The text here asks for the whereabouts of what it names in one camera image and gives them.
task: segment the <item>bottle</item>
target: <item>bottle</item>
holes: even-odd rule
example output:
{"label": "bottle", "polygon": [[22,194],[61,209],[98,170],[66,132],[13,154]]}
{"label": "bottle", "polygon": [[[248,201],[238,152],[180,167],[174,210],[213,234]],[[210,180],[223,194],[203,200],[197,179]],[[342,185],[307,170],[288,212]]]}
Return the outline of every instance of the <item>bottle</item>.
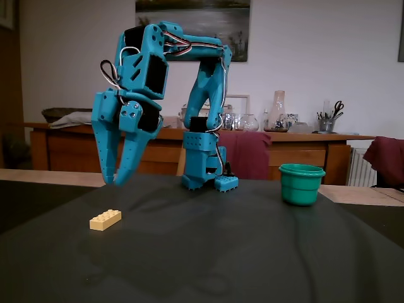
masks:
{"label": "bottle", "polygon": [[266,127],[268,127],[268,109],[264,109],[263,114],[261,115],[261,119],[259,120],[259,130],[264,131]]}

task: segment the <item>green plastic cup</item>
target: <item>green plastic cup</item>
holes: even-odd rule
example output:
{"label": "green plastic cup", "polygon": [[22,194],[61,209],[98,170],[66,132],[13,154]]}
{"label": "green plastic cup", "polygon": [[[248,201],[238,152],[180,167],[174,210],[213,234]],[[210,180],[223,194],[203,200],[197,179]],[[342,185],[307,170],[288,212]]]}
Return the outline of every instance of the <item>green plastic cup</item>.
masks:
{"label": "green plastic cup", "polygon": [[317,200],[321,178],[326,172],[321,167],[304,164],[283,164],[282,199],[297,206],[309,206]]}

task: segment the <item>photo frame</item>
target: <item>photo frame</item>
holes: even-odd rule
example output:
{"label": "photo frame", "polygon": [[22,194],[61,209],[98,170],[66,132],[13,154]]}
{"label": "photo frame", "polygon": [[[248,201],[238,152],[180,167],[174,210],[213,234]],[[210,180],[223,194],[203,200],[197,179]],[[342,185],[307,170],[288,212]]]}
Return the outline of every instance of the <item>photo frame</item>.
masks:
{"label": "photo frame", "polygon": [[15,0],[0,0],[0,27],[14,29]]}
{"label": "photo frame", "polygon": [[227,95],[225,105],[231,105],[235,114],[250,113],[249,95]]}
{"label": "photo frame", "polygon": [[403,14],[401,17],[401,38],[400,38],[400,48],[398,50],[398,62],[404,62],[404,3],[403,3]]}

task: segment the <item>pen holder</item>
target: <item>pen holder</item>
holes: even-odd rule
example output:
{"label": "pen holder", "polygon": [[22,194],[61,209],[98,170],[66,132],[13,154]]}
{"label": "pen holder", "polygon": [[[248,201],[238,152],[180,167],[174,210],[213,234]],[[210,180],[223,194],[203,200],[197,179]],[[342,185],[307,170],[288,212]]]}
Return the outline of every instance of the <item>pen holder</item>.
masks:
{"label": "pen holder", "polygon": [[322,131],[325,133],[332,133],[334,130],[335,120],[336,119],[320,119],[318,121],[319,131]]}

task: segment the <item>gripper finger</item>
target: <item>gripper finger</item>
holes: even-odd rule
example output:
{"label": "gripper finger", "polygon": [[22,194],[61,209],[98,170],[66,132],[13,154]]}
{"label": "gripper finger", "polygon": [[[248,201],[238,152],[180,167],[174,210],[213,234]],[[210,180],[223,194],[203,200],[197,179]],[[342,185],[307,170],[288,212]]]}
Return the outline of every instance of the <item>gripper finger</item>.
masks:
{"label": "gripper finger", "polygon": [[107,184],[114,182],[117,150],[121,138],[121,131],[113,123],[117,106],[118,100],[113,91],[97,93],[91,117],[102,177]]}
{"label": "gripper finger", "polygon": [[119,129],[125,132],[125,143],[121,163],[115,179],[116,185],[123,185],[138,168],[149,140],[155,139],[162,127],[159,120],[156,130],[152,133],[138,128],[143,109],[136,101],[122,106],[119,114]]}

